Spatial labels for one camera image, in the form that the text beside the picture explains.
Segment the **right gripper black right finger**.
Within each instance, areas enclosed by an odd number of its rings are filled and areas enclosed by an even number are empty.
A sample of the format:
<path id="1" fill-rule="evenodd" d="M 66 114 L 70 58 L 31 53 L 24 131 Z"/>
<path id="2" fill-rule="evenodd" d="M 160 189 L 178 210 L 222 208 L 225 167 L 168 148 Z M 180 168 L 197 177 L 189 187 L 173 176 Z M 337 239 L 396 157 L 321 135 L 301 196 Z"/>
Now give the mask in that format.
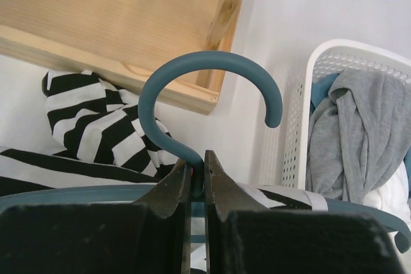
<path id="1" fill-rule="evenodd" d="M 275 220 L 224 170 L 216 153 L 204 157 L 208 273 L 273 273 Z"/>

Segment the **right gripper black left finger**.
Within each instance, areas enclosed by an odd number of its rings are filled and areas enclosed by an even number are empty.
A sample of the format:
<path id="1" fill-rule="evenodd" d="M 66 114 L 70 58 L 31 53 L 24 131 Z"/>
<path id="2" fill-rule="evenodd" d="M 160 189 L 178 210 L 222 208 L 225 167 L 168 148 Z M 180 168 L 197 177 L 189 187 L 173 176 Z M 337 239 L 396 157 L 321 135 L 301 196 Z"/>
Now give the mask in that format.
<path id="1" fill-rule="evenodd" d="M 191 170 L 179 160 L 151 191 L 135 202 L 146 206 L 135 273 L 189 273 Z"/>

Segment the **black white striped tank top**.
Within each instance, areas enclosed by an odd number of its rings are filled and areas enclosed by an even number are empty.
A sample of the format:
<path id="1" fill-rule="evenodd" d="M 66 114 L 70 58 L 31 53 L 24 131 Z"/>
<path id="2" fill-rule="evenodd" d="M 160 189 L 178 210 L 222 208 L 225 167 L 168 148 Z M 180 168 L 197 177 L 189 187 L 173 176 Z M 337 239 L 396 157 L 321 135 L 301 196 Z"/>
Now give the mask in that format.
<path id="1" fill-rule="evenodd" d="M 143 132 L 138 98 L 93 73 L 43 79 L 52 155 L 3 148 L 1 196 L 110 191 L 156 183 L 177 159 Z M 173 225 L 138 205 L 10 207 L 1 215 L 2 273 L 178 273 Z"/>

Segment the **grey-blue hanger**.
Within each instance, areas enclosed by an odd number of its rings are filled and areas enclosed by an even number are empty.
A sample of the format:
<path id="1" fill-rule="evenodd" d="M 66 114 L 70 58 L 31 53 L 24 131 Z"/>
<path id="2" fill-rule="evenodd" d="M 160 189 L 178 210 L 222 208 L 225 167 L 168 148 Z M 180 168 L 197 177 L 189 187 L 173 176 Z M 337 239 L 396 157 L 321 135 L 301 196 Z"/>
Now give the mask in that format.
<path id="1" fill-rule="evenodd" d="M 238 74 L 251 81 L 265 100 L 265 124 L 270 128 L 279 126 L 283 114 L 283 102 L 274 79 L 260 65 L 232 53 L 201 51 L 180 56 L 161 66 L 145 83 L 138 103 L 139 120 L 147 137 L 156 145 L 181 158 L 191 170 L 191 191 L 194 194 L 193 217 L 205 225 L 204 235 L 192 236 L 194 243 L 207 243 L 206 197 L 204 168 L 200 155 L 186 145 L 172 139 L 161 131 L 154 116 L 154 107 L 160 92 L 179 76 L 215 66 Z M 128 185 L 103 185 L 39 190 L 36 184 L 25 182 L 21 193 L 6 193 L 1 197 L 1 210 L 13 206 L 39 206 L 86 203 L 125 203 L 132 198 L 140 199 L 156 185 L 143 176 L 138 182 Z M 401 253 L 410 248 L 410 230 L 400 218 L 363 205 L 330 200 L 319 194 L 285 187 L 251 187 L 238 184 L 249 196 L 268 210 L 295 210 L 331 215 L 351 215 L 374 218 L 387 232 L 394 232 L 395 245 Z"/>

